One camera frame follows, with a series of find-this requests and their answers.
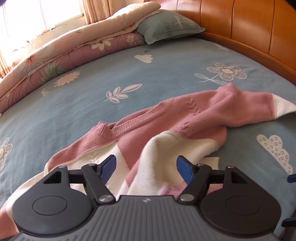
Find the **bolt head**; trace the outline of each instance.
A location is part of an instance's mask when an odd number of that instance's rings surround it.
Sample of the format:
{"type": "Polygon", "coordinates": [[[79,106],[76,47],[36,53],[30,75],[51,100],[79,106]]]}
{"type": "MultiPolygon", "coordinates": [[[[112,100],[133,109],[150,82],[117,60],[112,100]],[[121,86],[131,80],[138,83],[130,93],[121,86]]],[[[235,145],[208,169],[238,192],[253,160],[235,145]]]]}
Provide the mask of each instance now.
{"type": "Polygon", "coordinates": [[[194,196],[191,194],[182,194],[180,200],[183,202],[191,202],[194,200],[194,196]]]}
{"type": "Polygon", "coordinates": [[[114,197],[111,195],[102,195],[99,197],[100,202],[109,203],[114,201],[114,197]]]}

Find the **pink sweater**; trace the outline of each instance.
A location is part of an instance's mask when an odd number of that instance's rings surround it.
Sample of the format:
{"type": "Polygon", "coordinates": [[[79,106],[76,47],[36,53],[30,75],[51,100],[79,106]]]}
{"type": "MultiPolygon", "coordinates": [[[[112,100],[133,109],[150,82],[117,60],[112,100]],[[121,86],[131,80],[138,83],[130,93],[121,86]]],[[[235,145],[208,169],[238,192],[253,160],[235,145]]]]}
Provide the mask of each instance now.
{"type": "MultiPolygon", "coordinates": [[[[42,173],[22,184],[0,210],[0,239],[17,233],[14,201],[59,165],[79,169],[110,154],[116,170],[107,183],[120,195],[178,195],[186,186],[176,169],[177,156],[218,169],[218,158],[205,158],[221,147],[227,127],[274,120],[296,112],[296,105],[271,93],[241,91],[230,83],[215,91],[171,98],[117,123],[99,123],[69,147],[56,153],[42,173]]],[[[81,184],[72,188],[84,192],[81,184]]]]}

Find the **ribbed gray surface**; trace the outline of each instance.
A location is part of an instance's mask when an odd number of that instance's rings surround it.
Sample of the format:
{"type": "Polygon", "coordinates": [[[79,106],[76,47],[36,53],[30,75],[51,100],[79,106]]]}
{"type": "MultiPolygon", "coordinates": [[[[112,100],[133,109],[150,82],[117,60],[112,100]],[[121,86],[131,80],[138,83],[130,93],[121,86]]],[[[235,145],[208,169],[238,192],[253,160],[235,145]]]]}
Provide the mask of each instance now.
{"type": "Polygon", "coordinates": [[[207,225],[191,206],[171,196],[122,196],[114,205],[97,209],[92,219],[71,234],[54,238],[21,234],[15,241],[276,241],[272,235],[234,238],[207,225]]]}

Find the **wooden bed frame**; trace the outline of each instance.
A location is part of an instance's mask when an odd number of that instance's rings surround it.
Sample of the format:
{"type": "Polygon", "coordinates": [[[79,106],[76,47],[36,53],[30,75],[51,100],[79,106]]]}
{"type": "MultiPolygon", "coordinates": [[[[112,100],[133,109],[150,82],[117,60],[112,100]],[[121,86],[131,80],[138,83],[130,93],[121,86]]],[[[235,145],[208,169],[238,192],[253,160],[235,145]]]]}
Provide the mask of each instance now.
{"type": "Polygon", "coordinates": [[[176,11],[235,50],[296,85],[296,10],[285,0],[144,0],[176,11]]]}

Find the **pillowcase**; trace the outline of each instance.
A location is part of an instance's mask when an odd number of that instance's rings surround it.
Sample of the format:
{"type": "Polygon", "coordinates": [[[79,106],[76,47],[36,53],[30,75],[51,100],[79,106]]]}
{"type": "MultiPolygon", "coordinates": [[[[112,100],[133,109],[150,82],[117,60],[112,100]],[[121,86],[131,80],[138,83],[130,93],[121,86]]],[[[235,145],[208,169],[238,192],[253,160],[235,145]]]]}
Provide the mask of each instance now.
{"type": "Polygon", "coordinates": [[[198,34],[205,30],[196,22],[169,10],[159,10],[160,13],[146,18],[136,31],[145,37],[147,44],[162,39],[175,39],[198,34]]]}

